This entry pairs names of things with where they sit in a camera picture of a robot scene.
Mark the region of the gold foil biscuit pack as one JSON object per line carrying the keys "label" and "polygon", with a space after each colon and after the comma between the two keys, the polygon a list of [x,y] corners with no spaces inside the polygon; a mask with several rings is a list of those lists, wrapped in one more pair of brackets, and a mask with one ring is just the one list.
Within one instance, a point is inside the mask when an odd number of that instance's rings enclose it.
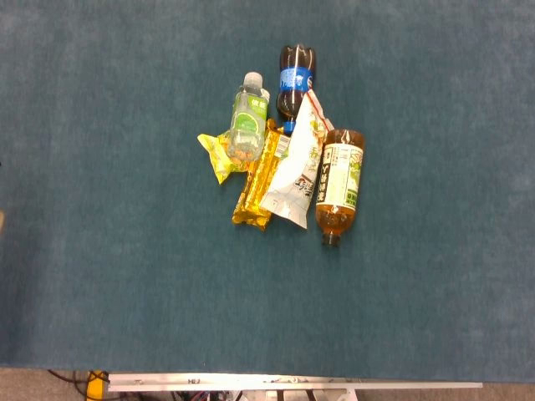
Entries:
{"label": "gold foil biscuit pack", "polygon": [[261,231],[266,229],[272,215],[261,206],[262,198],[280,161],[288,155],[290,141],[290,137],[283,133],[283,127],[277,128],[273,119],[267,120],[265,134],[262,154],[249,167],[245,186],[232,214],[234,224],[245,223]]}

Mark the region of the white snack bag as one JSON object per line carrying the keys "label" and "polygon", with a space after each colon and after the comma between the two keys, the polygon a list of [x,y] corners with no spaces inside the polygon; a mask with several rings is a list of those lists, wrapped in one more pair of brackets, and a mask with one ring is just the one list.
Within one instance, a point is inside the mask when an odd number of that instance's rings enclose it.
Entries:
{"label": "white snack bag", "polygon": [[260,206],[305,229],[327,133],[334,127],[313,90],[303,96],[296,124]]}

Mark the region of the yellow-green chip bag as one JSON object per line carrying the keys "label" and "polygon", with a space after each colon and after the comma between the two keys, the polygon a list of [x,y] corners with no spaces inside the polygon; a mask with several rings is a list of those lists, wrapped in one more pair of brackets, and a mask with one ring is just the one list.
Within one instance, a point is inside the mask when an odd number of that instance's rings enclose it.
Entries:
{"label": "yellow-green chip bag", "polygon": [[230,174],[246,172],[252,165],[250,161],[238,160],[228,156],[227,147],[230,143],[229,131],[218,136],[199,134],[197,140],[209,155],[211,166],[219,185]]}

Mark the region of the amber tea bottle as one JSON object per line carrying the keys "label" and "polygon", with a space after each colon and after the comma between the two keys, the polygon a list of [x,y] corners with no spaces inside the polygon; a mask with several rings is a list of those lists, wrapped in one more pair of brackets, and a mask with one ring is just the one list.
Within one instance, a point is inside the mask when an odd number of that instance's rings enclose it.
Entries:
{"label": "amber tea bottle", "polygon": [[364,145],[364,135],[356,130],[333,129],[327,134],[315,206],[324,245],[338,246],[354,222]]}

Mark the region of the clear water bottle green label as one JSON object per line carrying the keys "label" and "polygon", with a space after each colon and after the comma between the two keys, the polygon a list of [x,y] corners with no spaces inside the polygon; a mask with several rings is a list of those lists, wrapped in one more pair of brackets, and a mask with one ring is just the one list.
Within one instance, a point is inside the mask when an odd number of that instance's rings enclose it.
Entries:
{"label": "clear water bottle green label", "polygon": [[241,162],[253,162],[262,154],[269,92],[260,73],[248,72],[239,87],[232,108],[227,154]]}

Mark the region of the cola bottle blue label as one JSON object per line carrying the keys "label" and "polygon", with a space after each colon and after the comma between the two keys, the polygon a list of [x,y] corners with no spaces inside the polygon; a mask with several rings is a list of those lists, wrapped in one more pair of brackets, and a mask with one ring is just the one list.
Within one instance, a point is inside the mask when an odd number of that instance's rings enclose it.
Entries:
{"label": "cola bottle blue label", "polygon": [[301,43],[284,46],[279,59],[277,109],[283,120],[283,133],[291,136],[304,95],[313,87],[316,53]]}

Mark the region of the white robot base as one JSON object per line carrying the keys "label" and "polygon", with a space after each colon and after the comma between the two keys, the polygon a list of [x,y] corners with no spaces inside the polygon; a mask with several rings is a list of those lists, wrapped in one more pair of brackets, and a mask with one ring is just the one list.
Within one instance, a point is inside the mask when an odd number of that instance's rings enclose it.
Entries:
{"label": "white robot base", "polygon": [[359,401],[354,389],[171,391],[173,401]]}

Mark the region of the teal felt table cloth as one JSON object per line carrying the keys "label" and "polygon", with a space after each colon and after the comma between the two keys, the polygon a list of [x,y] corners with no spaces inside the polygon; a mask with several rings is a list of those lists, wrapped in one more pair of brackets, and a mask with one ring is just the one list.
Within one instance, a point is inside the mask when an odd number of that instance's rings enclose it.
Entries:
{"label": "teal felt table cloth", "polygon": [[[200,133],[317,54],[338,246]],[[535,383],[535,0],[0,0],[0,366]]]}

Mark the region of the yellow floor object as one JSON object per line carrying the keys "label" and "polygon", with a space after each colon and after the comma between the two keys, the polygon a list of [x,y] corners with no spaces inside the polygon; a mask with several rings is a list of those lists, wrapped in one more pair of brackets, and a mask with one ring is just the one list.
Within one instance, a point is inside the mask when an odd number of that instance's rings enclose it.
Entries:
{"label": "yellow floor object", "polygon": [[105,375],[99,370],[90,371],[85,391],[86,400],[101,401],[105,399],[105,387]]}

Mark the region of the aluminium frame rail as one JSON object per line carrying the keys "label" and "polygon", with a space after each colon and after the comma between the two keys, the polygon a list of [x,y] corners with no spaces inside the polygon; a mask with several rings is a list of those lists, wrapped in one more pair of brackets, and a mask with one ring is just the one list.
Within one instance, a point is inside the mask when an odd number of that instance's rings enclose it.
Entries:
{"label": "aluminium frame rail", "polygon": [[482,388],[481,382],[384,381],[234,373],[112,373],[111,392]]}

